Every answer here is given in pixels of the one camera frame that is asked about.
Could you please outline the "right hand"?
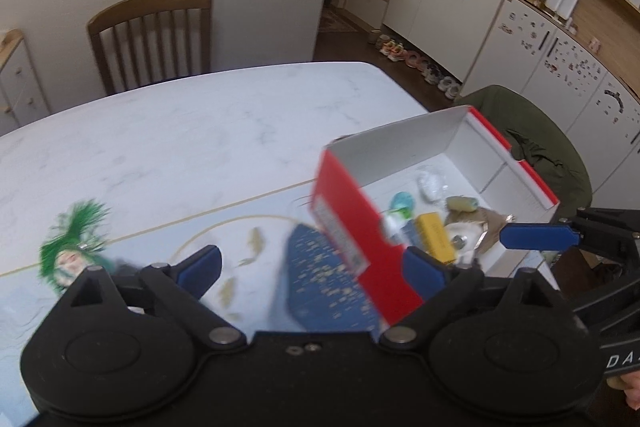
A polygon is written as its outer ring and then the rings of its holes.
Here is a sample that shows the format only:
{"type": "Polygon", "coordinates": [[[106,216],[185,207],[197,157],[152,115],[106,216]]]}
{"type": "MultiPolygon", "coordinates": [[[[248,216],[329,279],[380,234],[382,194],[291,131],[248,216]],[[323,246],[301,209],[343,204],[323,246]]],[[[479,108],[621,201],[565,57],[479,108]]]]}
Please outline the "right hand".
{"type": "Polygon", "coordinates": [[[635,371],[606,380],[612,389],[621,390],[626,395],[627,404],[634,410],[640,409],[640,372],[635,371]]]}

